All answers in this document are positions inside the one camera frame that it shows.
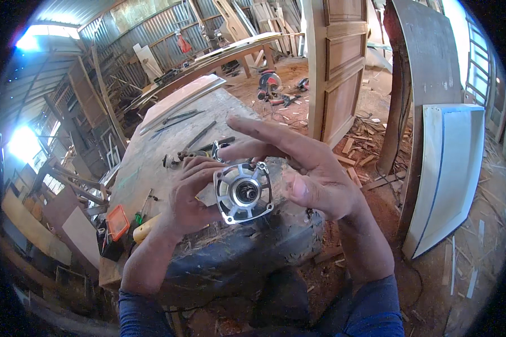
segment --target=workbench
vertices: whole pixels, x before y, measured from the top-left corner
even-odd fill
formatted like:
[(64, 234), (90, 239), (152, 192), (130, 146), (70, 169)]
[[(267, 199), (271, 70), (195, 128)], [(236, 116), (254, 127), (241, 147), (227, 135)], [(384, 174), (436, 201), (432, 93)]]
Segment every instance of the workbench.
[[(177, 111), (176, 114), (205, 110), (150, 139), (151, 130), (140, 135), (137, 127), (122, 159), (116, 182), (112, 187), (109, 210), (121, 204), (131, 221), (140, 211), (150, 188), (158, 201), (149, 200), (144, 212), (150, 219), (163, 211), (168, 193), (179, 174), (178, 169), (164, 168), (162, 158), (178, 151), (214, 120), (216, 125), (191, 150), (235, 136), (236, 141), (247, 136), (231, 130), (225, 119), (231, 114), (258, 119), (256, 112), (218, 88)], [(165, 305), (179, 307), (202, 305), (215, 296), (240, 292), (247, 285), (262, 286), (260, 278), (289, 264), (299, 264), (320, 252), (323, 219), (313, 211), (287, 201), (282, 191), (282, 171), (288, 169), (281, 158), (268, 158), (274, 210), (268, 215), (244, 224), (229, 226), (216, 222), (185, 236), (174, 251), (166, 279), (160, 292)], [(215, 203), (215, 193), (209, 184), (198, 194), (207, 205)], [(101, 258), (99, 285), (117, 291), (122, 279), (128, 249), (117, 263)]]

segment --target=sunlight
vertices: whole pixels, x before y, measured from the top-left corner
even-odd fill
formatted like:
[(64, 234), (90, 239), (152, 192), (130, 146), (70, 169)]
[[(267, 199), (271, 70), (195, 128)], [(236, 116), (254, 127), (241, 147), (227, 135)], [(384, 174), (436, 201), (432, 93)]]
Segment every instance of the sunlight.
[(34, 156), (41, 151), (41, 146), (34, 132), (27, 126), (17, 129), (9, 143), (9, 150), (26, 163), (32, 163)]

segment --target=angle grinder part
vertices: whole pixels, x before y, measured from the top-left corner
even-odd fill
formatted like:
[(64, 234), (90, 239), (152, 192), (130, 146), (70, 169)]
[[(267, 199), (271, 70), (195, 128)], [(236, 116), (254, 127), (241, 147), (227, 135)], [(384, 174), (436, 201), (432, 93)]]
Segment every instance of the angle grinder part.
[(244, 162), (214, 173), (217, 206), (227, 224), (261, 217), (274, 208), (268, 167)]

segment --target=fingernail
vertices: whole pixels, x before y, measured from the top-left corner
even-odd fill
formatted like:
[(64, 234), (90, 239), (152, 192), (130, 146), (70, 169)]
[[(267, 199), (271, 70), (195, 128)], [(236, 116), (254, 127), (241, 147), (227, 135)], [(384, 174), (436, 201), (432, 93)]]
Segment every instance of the fingernail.
[(303, 199), (309, 193), (308, 187), (305, 181), (298, 175), (294, 178), (292, 184), (292, 196), (297, 199)]

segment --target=red miter saw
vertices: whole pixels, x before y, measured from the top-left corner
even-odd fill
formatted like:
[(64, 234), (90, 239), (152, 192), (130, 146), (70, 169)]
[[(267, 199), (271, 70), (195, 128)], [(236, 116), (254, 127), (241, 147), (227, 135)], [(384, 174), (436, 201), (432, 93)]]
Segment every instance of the red miter saw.
[(281, 91), (281, 85), (281, 78), (277, 76), (275, 70), (263, 71), (258, 81), (257, 98), (261, 101), (276, 98)]
[(263, 71), (258, 81), (257, 98), (261, 101), (270, 102), (272, 106), (284, 104), (284, 107), (287, 107), (300, 97), (300, 95), (288, 96), (282, 94), (281, 85), (281, 78), (277, 76), (274, 70)]

